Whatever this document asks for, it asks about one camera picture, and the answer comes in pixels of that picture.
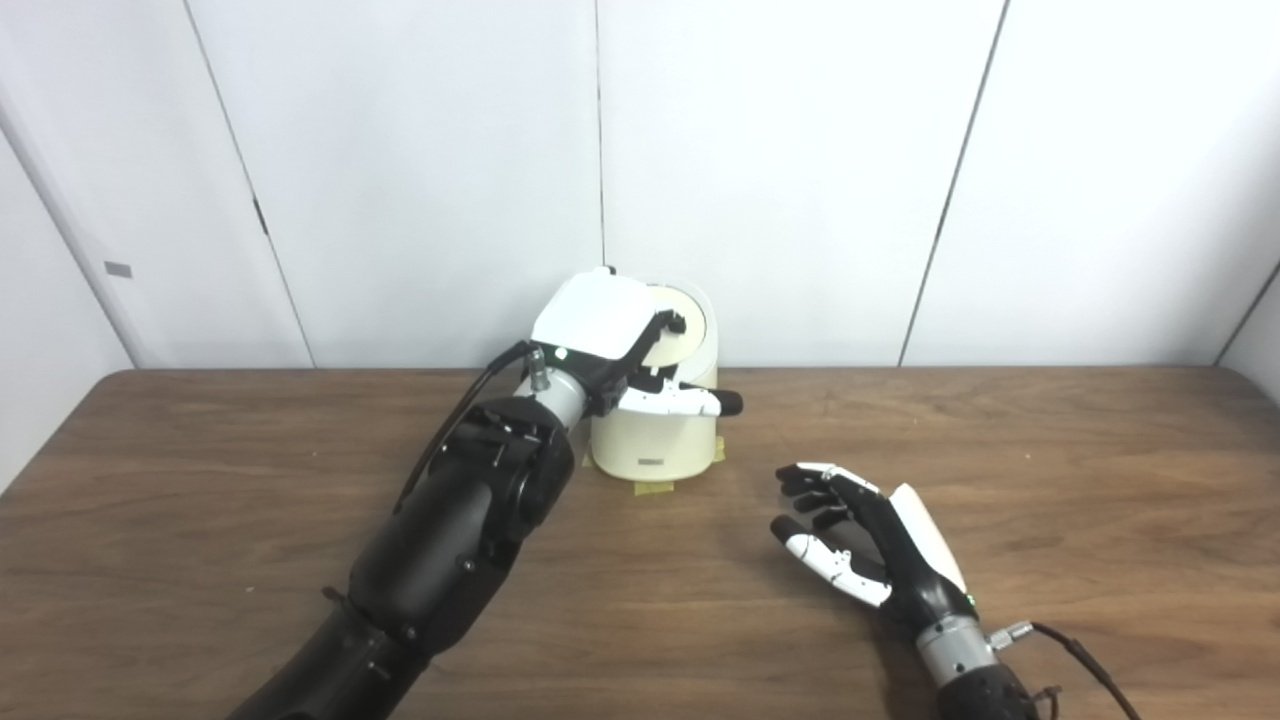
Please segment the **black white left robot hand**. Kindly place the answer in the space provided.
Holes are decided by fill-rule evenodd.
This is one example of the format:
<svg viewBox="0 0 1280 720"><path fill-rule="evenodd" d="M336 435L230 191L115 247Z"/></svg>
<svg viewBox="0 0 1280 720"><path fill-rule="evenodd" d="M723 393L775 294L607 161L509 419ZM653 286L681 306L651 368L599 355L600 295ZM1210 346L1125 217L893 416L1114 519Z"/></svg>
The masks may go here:
<svg viewBox="0 0 1280 720"><path fill-rule="evenodd" d="M649 356L662 341L708 348L710 316L696 302L600 266L570 277L534 323L520 393L570 430L616 409L657 416L736 416L741 395L677 377L681 360Z"/></svg>

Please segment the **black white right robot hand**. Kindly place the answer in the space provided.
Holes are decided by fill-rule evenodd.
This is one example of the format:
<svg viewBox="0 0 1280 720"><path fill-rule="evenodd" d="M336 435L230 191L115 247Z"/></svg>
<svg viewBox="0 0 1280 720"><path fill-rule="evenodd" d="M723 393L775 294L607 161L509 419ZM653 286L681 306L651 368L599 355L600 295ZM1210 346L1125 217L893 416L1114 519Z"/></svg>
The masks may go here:
<svg viewBox="0 0 1280 720"><path fill-rule="evenodd" d="M887 612L910 633L934 629L950 618L979 618L963 574L919 495L909 484L886 493L832 462L795 462L774 473L783 497L809 512L804 524L788 515L771 532L804 566L837 591ZM879 560L836 550L820 533L844 521L858 524Z"/></svg>

